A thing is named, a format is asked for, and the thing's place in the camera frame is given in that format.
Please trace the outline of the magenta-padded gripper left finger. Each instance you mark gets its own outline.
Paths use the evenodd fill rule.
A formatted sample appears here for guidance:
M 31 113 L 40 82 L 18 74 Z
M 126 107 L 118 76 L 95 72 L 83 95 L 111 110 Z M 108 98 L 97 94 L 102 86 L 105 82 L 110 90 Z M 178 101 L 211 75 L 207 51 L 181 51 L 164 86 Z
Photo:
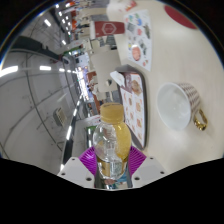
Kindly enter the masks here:
M 85 150 L 79 157 L 70 157 L 58 176 L 84 188 L 95 187 L 97 159 L 93 147 Z

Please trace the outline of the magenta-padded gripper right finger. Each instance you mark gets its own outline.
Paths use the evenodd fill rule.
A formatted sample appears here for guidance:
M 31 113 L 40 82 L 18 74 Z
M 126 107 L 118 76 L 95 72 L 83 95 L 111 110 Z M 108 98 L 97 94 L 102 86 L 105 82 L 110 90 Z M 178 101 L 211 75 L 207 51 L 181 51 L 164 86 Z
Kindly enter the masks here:
M 147 157 L 135 147 L 130 149 L 128 173 L 133 188 L 143 187 L 166 175 L 165 169 L 155 157 Z

